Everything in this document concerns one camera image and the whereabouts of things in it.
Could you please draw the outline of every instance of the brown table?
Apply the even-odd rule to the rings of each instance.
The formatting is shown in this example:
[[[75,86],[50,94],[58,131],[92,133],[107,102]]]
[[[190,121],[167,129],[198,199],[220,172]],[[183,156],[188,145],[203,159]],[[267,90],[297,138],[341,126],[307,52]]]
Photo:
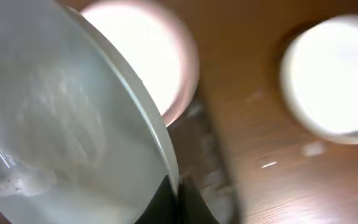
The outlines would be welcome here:
[[[81,9],[91,1],[63,2]],[[198,44],[201,90],[238,184],[244,222],[358,223],[358,146],[326,142],[301,127],[283,103],[277,71],[297,32],[358,13],[358,0],[161,2]],[[323,153],[307,156],[309,144]]]

